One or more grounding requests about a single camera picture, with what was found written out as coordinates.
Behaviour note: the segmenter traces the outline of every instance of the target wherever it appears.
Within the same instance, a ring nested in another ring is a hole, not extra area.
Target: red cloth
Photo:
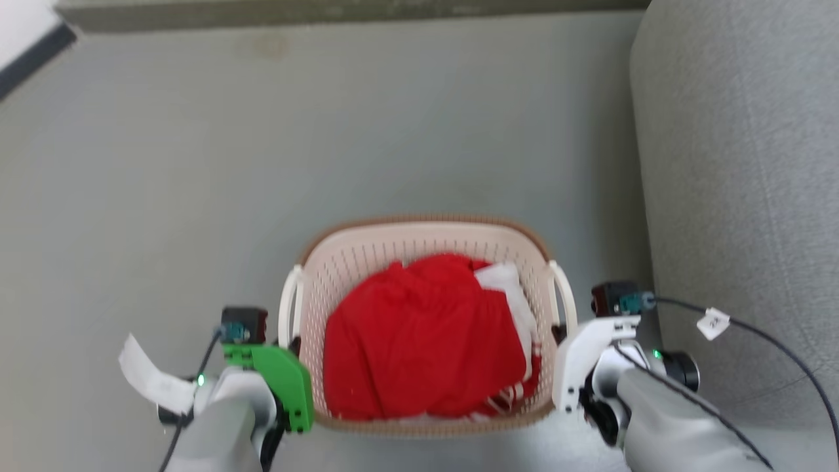
[[[332,415],[493,414],[487,399],[520,383],[525,361],[507,297],[472,274],[487,265],[455,254],[396,262],[352,290],[326,324]]]

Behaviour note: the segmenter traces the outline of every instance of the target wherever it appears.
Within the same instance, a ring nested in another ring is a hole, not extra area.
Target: black cable
[[[212,349],[216,347],[216,341],[218,341],[223,334],[224,329],[222,328],[218,328],[216,332],[213,333],[212,341],[210,341],[210,345],[207,346],[207,351],[204,353],[204,359],[201,360],[201,367],[198,368],[198,373],[195,374],[196,379],[204,372],[204,368],[207,367],[207,362],[210,362]],[[169,443],[169,449],[166,450],[166,455],[163,457],[163,463],[160,465],[158,472],[166,471],[166,467],[169,466],[169,460],[172,459],[172,454],[175,452],[175,445],[178,443],[178,438],[180,438],[180,432],[184,429],[186,418],[191,417],[193,414],[193,408],[190,408],[190,412],[188,414],[180,415],[180,418],[178,418],[178,423],[175,425],[175,434],[172,435],[172,442]]]
[[[689,401],[690,403],[693,403],[694,405],[701,408],[702,411],[704,411],[705,413],[707,413],[707,414],[711,415],[712,417],[716,418],[720,423],[722,423],[722,426],[726,427],[728,429],[728,431],[731,431],[732,433],[734,433],[737,436],[737,438],[740,439],[740,441],[742,441],[744,444],[746,444],[748,446],[748,448],[752,449],[752,452],[754,453],[754,455],[756,455],[758,457],[758,459],[760,459],[760,462],[763,462],[764,465],[769,467],[769,470],[774,470],[774,467],[772,467],[772,464],[769,462],[769,459],[766,459],[766,457],[763,454],[761,454],[760,451],[758,451],[758,447],[755,446],[754,443],[752,443],[752,441],[750,441],[746,437],[745,434],[743,434],[739,429],[737,429],[737,427],[734,426],[734,424],[732,422],[728,421],[719,412],[715,412],[713,409],[709,408],[707,405],[705,405],[701,401],[698,401],[696,398],[691,396],[690,393],[688,393],[688,391],[682,390],[676,384],[670,382],[669,380],[662,377],[661,375],[659,375],[659,374],[653,372],[652,370],[648,369],[645,365],[641,365],[638,361],[636,361],[635,359],[626,355],[621,349],[615,348],[615,351],[617,351],[618,354],[623,356],[624,359],[626,359],[629,362],[635,364],[635,367],[637,367],[638,369],[645,372],[651,378],[657,380],[661,385],[664,385],[665,387],[667,387],[669,390],[673,391],[674,393],[677,393],[677,394],[681,395],[682,398],[684,398],[685,400]]]
[[[669,303],[670,305],[676,305],[678,307],[683,307],[687,310],[691,310],[693,312],[699,312],[705,314],[706,309],[702,307],[698,307],[697,305],[693,305],[691,303],[682,302],[680,300],[675,300],[673,298],[667,298],[664,296],[655,296],[656,302],[659,303]],[[778,339],[774,338],[773,336],[761,331],[759,328],[756,328],[748,323],[742,322],[736,318],[730,317],[728,322],[732,325],[745,329],[752,334],[758,335],[758,337],[765,339],[774,347],[778,348],[782,353],[786,354],[787,357],[792,359],[801,370],[804,371],[807,378],[810,379],[813,386],[816,388],[816,391],[819,392],[819,397],[821,397],[821,402],[825,404],[825,408],[827,409],[827,416],[831,419],[831,427],[833,428],[833,440],[836,442],[836,459],[839,461],[839,422],[836,421],[836,412],[833,411],[833,405],[831,405],[831,401],[827,398],[827,394],[825,393],[825,389],[821,386],[821,383],[816,379],[816,375],[813,374],[813,371],[807,367],[807,364],[804,363],[795,353],[793,353],[788,347],[784,346]]]

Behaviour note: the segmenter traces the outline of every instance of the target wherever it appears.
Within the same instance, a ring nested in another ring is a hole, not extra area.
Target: gray floor
[[[582,312],[598,281],[649,283],[627,78],[640,17],[83,38],[0,104],[3,469],[155,469],[169,436],[120,374],[126,335],[190,373],[225,304],[273,311],[301,248],[348,218],[516,218]],[[623,470],[579,417],[438,443],[318,429],[278,461]]]

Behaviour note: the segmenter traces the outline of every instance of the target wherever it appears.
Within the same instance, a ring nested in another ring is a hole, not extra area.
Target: baseboard
[[[650,0],[61,0],[86,33],[643,9]]]
[[[0,101],[74,42],[76,34],[66,24],[61,24],[4,67],[0,71]]]

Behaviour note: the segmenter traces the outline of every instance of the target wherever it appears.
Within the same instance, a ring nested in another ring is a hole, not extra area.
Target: white cloth
[[[510,306],[510,314],[513,315],[513,323],[519,340],[522,343],[522,352],[527,362],[527,369],[524,372],[523,380],[527,380],[533,374],[533,362],[531,360],[533,341],[537,338],[536,316],[530,311],[527,297],[519,283],[519,270],[512,262],[493,264],[475,271],[475,278],[481,287],[503,291],[507,295],[507,304]]]

